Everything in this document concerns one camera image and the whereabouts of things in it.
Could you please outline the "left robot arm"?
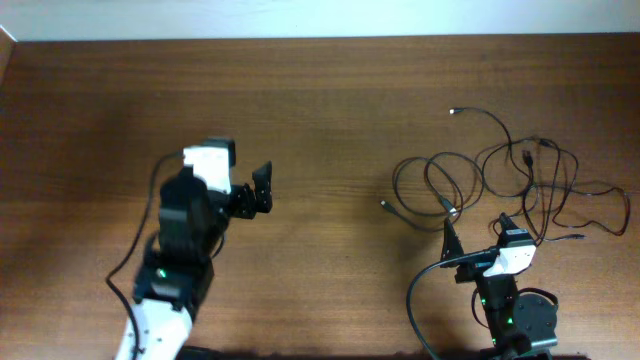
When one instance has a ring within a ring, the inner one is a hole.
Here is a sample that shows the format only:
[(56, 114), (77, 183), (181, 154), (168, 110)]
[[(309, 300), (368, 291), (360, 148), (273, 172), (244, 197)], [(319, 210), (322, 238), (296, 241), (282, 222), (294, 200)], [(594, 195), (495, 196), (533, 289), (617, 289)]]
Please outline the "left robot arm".
[(252, 179), (253, 186), (233, 185), (229, 193), (209, 190), (187, 165), (162, 184), (159, 229), (145, 244), (117, 359), (178, 357), (214, 278), (213, 258), (230, 220), (271, 211), (272, 163)]

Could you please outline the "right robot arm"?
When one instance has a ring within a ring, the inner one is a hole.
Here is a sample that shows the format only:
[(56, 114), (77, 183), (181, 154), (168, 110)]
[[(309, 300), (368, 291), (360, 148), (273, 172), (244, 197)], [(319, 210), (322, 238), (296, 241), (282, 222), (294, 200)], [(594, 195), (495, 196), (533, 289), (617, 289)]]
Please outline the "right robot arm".
[(454, 267), (455, 281), (473, 282), (482, 303), (493, 346), (480, 359), (549, 359), (558, 343), (555, 334), (559, 301), (537, 288), (519, 289), (516, 276), (528, 269), (537, 250), (531, 234), (506, 215), (499, 217), (497, 243), (466, 253), (451, 221), (444, 222), (441, 259)]

